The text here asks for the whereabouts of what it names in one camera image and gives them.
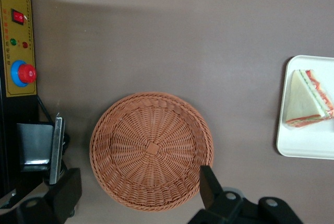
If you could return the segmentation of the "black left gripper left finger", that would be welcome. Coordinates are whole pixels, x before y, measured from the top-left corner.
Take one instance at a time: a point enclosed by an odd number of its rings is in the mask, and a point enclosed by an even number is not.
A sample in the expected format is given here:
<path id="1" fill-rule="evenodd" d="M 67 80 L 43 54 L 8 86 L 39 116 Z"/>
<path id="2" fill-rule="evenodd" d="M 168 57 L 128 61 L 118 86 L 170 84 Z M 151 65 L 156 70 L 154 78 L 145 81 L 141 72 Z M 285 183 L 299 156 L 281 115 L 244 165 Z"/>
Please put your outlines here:
<path id="1" fill-rule="evenodd" d="M 50 206 L 58 223 L 65 223 L 74 215 L 75 207 L 82 196 L 81 172 L 71 168 L 50 188 L 44 199 Z"/>

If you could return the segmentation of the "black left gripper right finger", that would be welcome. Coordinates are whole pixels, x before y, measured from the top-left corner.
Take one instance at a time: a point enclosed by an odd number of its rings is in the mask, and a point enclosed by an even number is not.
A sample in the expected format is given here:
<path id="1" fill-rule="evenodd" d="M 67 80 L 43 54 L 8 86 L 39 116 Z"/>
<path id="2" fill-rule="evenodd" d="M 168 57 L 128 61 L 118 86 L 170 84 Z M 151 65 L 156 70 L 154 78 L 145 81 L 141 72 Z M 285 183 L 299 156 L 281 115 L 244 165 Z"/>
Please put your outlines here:
<path id="1" fill-rule="evenodd" d="M 210 166 L 201 166 L 199 191 L 205 209 L 209 209 L 222 193 L 222 187 Z"/>

